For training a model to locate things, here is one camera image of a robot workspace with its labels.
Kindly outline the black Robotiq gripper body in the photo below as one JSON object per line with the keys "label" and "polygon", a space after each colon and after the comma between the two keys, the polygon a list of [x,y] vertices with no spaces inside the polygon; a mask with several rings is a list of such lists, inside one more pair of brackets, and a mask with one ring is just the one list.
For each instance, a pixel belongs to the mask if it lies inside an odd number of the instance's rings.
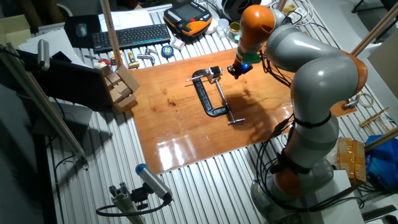
{"label": "black Robotiq gripper body", "polygon": [[240,63],[240,62],[235,62],[233,63],[235,67],[239,68],[239,74],[244,75],[245,73],[251,71],[253,69],[252,65],[249,63]]}

